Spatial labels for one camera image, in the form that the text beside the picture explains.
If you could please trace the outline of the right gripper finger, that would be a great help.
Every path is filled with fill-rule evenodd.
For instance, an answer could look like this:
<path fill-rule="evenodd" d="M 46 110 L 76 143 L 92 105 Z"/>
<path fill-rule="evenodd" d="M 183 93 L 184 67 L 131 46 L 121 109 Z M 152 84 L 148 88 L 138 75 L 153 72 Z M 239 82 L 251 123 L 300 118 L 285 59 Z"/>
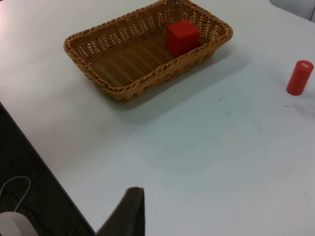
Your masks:
<path fill-rule="evenodd" d="M 145 193 L 140 187 L 126 190 L 110 217 L 96 232 L 97 236 L 144 236 Z"/>

